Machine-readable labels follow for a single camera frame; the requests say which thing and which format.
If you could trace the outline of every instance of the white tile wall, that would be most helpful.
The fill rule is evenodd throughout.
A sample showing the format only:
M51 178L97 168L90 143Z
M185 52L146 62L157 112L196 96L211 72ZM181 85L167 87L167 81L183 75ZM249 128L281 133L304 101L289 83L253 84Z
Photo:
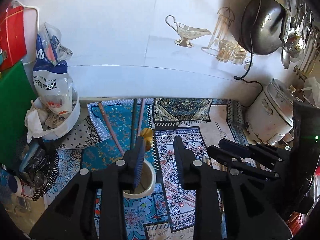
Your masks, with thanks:
M178 22L214 30L217 10L230 6L238 29L250 0L20 0L40 8L40 23L59 28L62 44L73 51L68 62L81 97L214 97L249 104L260 88L235 81L244 66L221 63L201 51L211 35L191 41L193 48L174 44L178 34L164 21L174 15ZM25 13L28 55L35 39L34 14ZM31 73L31 65L25 66ZM268 84L278 78L290 84L295 78L282 67L280 52L254 56L248 80Z

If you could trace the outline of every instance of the metal screw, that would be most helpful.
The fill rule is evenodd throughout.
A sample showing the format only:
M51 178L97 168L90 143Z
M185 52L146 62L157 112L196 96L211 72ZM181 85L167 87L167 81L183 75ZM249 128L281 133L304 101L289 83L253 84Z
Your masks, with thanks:
M193 164L194 166L199 167L199 166L202 165L202 161L200 161L200 160L194 160L194 161L192 162L192 164Z
M81 175L87 175L89 173L89 170L87 168L83 168L80 170Z
M125 160L117 160L117 161L116 161L116 165L117 165L117 166L123 166L123 165L125 165Z
M240 172L237 169L231 169L230 170L230 174L233 175L233 176L237 176L237 175L239 175L239 173Z

